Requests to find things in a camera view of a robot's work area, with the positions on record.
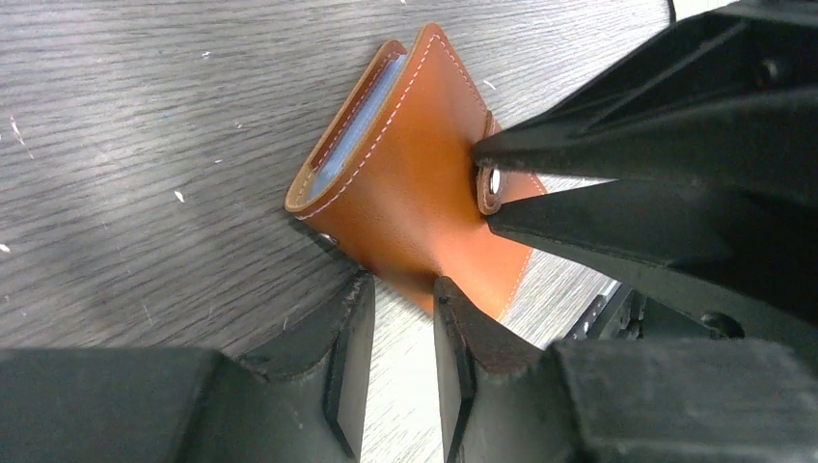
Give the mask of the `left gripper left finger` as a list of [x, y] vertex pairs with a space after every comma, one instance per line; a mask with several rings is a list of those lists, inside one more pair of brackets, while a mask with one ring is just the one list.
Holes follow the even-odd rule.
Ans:
[[5, 349], [5, 462], [356, 462], [375, 315], [359, 272], [233, 359], [194, 347]]

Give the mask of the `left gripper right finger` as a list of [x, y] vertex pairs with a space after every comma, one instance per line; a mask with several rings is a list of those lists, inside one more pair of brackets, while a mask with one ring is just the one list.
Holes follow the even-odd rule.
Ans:
[[817, 379], [763, 340], [558, 340], [539, 349], [434, 285], [448, 462], [813, 462]]

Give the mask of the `brown leather card holder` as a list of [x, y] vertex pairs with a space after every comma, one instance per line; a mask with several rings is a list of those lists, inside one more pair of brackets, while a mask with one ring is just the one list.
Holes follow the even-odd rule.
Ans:
[[532, 249], [492, 233], [503, 204], [541, 196], [532, 174], [480, 168], [472, 147], [499, 131], [442, 28], [388, 41], [309, 154], [285, 207], [425, 311], [441, 276], [499, 319]]

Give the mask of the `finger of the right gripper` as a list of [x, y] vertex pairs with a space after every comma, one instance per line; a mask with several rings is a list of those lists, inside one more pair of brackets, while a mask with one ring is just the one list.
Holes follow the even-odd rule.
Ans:
[[618, 180], [504, 204], [491, 231], [817, 362], [817, 211], [737, 190]]
[[676, 21], [472, 157], [815, 204], [817, 5], [737, 1]]

